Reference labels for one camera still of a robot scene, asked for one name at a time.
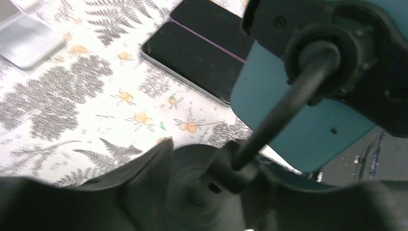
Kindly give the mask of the purple-edged black phone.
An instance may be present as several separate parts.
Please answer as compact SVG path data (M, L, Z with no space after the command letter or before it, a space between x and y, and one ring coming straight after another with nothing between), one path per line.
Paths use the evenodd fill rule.
M241 31L239 16L209 0L183 0L170 18L245 63L254 39Z

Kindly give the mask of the black tripod stand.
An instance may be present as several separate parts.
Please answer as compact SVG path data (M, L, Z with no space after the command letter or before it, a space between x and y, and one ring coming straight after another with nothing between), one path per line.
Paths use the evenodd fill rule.
M176 149L167 196L166 231L236 231L256 225L270 211L279 231L405 231L408 219L399 204L407 199L404 181L372 181L345 188L306 181L305 189L265 172L257 152L273 140L306 104L315 105L348 86L357 94L346 103L370 120L381 115L367 110L364 99L379 97L375 81L401 80L401 69L386 74L386 51L407 54L406 43L386 12L364 2L252 0L242 28L256 41L247 53L240 79L261 82L262 53L285 63L290 90L254 131L245 145L222 149L187 145ZM359 84L365 72L369 85Z

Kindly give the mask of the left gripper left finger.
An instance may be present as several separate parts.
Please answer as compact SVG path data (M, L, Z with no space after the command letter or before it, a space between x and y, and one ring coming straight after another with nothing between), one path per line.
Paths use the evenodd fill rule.
M0 180L3 231L162 231L173 157L166 140L82 185L54 187L25 177Z

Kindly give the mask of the teal phone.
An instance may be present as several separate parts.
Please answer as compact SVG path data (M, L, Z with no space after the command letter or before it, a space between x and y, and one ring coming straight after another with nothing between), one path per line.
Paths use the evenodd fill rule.
M231 107L257 146L311 172L376 126L407 137L407 1L251 0L242 29Z

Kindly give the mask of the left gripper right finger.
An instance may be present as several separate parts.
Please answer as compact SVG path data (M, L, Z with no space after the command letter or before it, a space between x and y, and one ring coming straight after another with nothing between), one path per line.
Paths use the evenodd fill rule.
M374 180L336 187L253 161L245 198L256 231L405 231L408 183Z

